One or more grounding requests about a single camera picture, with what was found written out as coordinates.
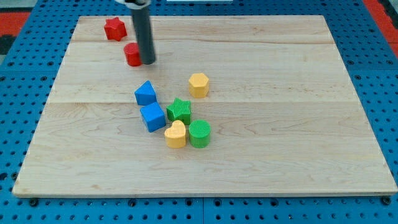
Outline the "grey cylindrical robot arm stick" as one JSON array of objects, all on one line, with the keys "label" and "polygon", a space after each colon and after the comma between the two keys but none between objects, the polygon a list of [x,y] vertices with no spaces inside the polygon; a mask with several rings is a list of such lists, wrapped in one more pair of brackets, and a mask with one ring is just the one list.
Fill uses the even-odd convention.
[{"label": "grey cylindrical robot arm stick", "polygon": [[156,61],[155,47],[149,13],[150,1],[131,9],[132,23],[139,47],[141,62],[150,65]]}]

